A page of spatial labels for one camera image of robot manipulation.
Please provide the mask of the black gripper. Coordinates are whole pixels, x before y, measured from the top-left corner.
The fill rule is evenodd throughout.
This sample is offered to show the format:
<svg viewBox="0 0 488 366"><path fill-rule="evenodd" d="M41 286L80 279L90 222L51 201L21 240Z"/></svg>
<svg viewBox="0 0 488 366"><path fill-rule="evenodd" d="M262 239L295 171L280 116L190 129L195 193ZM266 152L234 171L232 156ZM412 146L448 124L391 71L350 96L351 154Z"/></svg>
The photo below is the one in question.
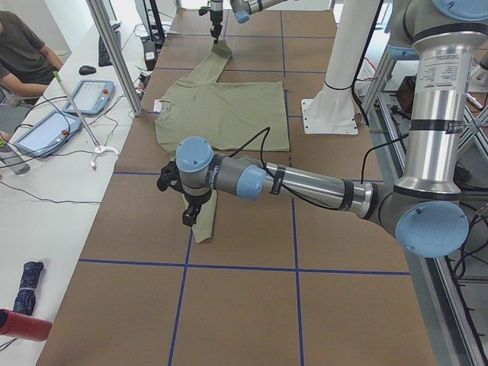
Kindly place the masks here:
<svg viewBox="0 0 488 366"><path fill-rule="evenodd" d="M182 214L182 222L186 226L193 226L197 222L197 216L201 212L202 206L209 201L209 194L194 196L184 194L184 198L188 203L188 207Z"/></svg>
<svg viewBox="0 0 488 366"><path fill-rule="evenodd" d="M212 22L212 28L210 34L213 38L219 38L222 31L223 22L223 1L222 0L210 0L210 20Z"/></svg>

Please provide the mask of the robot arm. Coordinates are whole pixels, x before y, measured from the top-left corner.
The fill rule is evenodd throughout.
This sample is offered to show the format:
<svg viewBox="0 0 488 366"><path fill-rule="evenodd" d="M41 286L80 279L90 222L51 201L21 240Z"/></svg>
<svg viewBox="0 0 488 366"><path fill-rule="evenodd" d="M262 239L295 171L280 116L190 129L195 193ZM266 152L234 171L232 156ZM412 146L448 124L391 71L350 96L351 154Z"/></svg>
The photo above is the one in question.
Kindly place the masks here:
<svg viewBox="0 0 488 366"><path fill-rule="evenodd" d="M231 9L238 24L246 23L253 14L259 13L267 8L281 4L284 0L235 0L230 1ZM223 29L223 1L211 0L207 2L206 7L202 7L198 11L200 16L206 13L210 14L210 21L212 23L210 28L210 35L214 43L218 43L221 31Z"/></svg>
<svg viewBox="0 0 488 366"><path fill-rule="evenodd" d="M485 1L396 1L390 41L408 47L419 69L406 164L394 185L340 178L358 166L351 141L328 138L323 148L332 176L214 152L204 139L184 139L176 150L177 188L187 201L183 223L193 226L218 191L253 201L262 192L293 195L313 206L350 211L391 234L412 253L436 258L464 244L471 225L460 208L454 169L470 63L487 38Z"/></svg>

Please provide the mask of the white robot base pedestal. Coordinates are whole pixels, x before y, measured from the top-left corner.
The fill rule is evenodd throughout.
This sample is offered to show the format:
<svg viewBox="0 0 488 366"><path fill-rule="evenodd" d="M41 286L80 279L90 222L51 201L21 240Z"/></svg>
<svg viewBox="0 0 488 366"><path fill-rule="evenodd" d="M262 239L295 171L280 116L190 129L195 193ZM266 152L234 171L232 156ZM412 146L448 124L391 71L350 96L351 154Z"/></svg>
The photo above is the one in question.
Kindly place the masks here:
<svg viewBox="0 0 488 366"><path fill-rule="evenodd" d="M323 88L315 98L301 101L304 133L358 133L352 92L382 4L379 0L344 2Z"/></svg>

